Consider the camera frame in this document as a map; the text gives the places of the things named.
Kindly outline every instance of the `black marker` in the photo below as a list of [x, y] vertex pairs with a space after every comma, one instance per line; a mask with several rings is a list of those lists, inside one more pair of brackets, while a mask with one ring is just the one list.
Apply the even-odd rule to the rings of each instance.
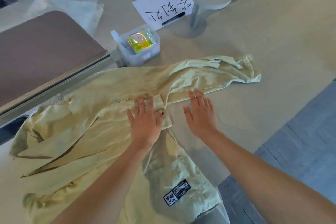
[[186, 13], [186, 12], [182, 12], [182, 13], [176, 15], [175, 17], [169, 19], [168, 21], [165, 21], [164, 23], [162, 23], [162, 26], [166, 25], [168, 22], [171, 22], [171, 21], [173, 21], [173, 20], [175, 20], [175, 19], [177, 19], [177, 18], [181, 18], [182, 16], [185, 15], [185, 13]]

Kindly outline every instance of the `white table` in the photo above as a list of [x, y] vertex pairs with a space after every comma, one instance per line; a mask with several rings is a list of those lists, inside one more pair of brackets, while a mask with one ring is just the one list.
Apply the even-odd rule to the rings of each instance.
[[[134, 0], [99, 1], [105, 8], [95, 39], [104, 47], [112, 43], [111, 30], [124, 33], [143, 24]], [[21, 23], [24, 9], [16, 3], [0, 10], [0, 30]], [[261, 82], [231, 85], [209, 96], [221, 131], [254, 152], [336, 77], [335, 11], [336, 0], [238, 0], [212, 13], [195, 31], [188, 17], [160, 29], [161, 54], [146, 65], [251, 54], [262, 71]], [[185, 129], [182, 104], [169, 107], [176, 137], [192, 158], [208, 154]], [[9, 147], [10, 142], [0, 147], [0, 216], [4, 223], [25, 223], [24, 189], [7, 155]], [[218, 181], [228, 174], [223, 171], [213, 178]]]

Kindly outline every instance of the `left hand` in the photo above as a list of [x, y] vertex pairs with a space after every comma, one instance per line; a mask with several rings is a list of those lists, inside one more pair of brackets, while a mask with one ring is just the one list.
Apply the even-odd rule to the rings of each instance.
[[144, 97], [139, 97], [134, 100], [134, 114], [135, 117], [127, 110], [132, 140], [139, 147], [150, 150], [161, 132], [162, 112], [154, 114], [153, 97], [149, 97], [147, 110]]

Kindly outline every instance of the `black label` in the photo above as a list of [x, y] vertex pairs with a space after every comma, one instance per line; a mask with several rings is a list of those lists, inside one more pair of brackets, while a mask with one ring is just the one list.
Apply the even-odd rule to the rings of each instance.
[[168, 206], [174, 205], [188, 190], [191, 189], [191, 186], [184, 179], [180, 182], [175, 188], [173, 188], [168, 194], [166, 194], [163, 199], [166, 201]]

